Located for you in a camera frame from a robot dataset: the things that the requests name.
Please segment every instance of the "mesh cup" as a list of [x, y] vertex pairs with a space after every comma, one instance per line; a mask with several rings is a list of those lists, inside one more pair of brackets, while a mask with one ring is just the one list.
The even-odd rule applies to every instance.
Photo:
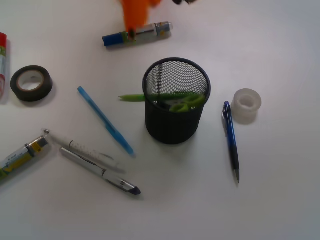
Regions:
[[[197, 131], [207, 103], [211, 84], [206, 72], [196, 63], [183, 58], [165, 58], [154, 63], [142, 82], [145, 96], [145, 125], [152, 137], [164, 144], [180, 144]], [[188, 112], [170, 112], [157, 104], [161, 94], [192, 92], [205, 96], [201, 106]]]

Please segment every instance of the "pen tip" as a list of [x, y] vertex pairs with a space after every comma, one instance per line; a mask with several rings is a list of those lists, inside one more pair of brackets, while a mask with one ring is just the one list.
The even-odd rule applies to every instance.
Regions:
[[141, 194], [141, 191], [140, 191], [140, 189], [138, 187], [132, 188], [128, 192], [133, 194], [133, 195], [140, 195]]

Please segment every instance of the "glue stick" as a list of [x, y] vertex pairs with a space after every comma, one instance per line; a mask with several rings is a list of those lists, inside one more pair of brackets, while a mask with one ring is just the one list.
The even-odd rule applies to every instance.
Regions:
[[6, 80], [7, 35], [0, 32], [0, 98], [4, 94]]

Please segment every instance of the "blue ballpoint pen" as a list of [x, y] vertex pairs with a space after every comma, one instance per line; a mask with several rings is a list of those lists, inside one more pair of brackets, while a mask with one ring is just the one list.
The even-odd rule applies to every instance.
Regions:
[[112, 125], [112, 123], [108, 120], [106, 115], [100, 110], [100, 108], [95, 104], [95, 102], [91, 99], [91, 97], [86, 93], [86, 91], [82, 88], [82, 86], [78, 87], [78, 91], [81, 96], [87, 101], [87, 103], [92, 107], [95, 113], [101, 118], [101, 120], [105, 124], [105, 128], [109, 131], [112, 137], [119, 143], [121, 146], [127, 151], [131, 157], [135, 157], [134, 150], [131, 148], [129, 143], [125, 140], [125, 138], [121, 135], [120, 132]]
[[236, 143], [234, 123], [233, 123], [232, 114], [231, 114], [231, 107], [228, 101], [224, 102], [222, 118], [224, 121], [225, 130], [226, 130], [226, 136], [228, 140], [232, 167], [235, 172], [236, 179], [238, 180], [238, 183], [240, 183], [238, 149], [237, 149], [237, 143]]

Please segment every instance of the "tape roll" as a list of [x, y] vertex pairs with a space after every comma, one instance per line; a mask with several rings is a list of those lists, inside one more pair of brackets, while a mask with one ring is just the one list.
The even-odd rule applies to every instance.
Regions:
[[[24, 89], [24, 83], [38, 81], [34, 89]], [[11, 78], [11, 89], [18, 99], [25, 102], [36, 102], [45, 98], [52, 90], [53, 82], [49, 72], [41, 66], [26, 66], [17, 71]]]

